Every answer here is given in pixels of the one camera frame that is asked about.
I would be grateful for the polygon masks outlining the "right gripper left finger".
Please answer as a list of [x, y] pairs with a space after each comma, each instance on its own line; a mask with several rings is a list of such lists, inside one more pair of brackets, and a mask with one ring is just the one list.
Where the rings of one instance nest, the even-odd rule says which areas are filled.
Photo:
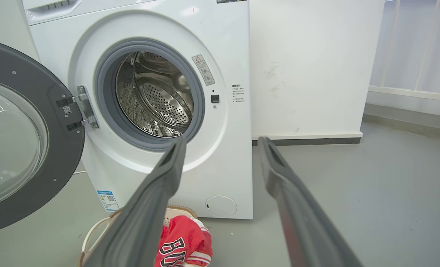
[[181, 181], [186, 145], [183, 137], [171, 143], [88, 257], [86, 267], [154, 265], [167, 204]]

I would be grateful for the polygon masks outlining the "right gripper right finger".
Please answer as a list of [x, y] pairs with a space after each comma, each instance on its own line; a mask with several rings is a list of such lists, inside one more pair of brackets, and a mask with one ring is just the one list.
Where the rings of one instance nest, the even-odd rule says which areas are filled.
[[275, 199], [293, 267], [361, 267], [313, 194], [268, 137], [259, 137], [266, 191]]

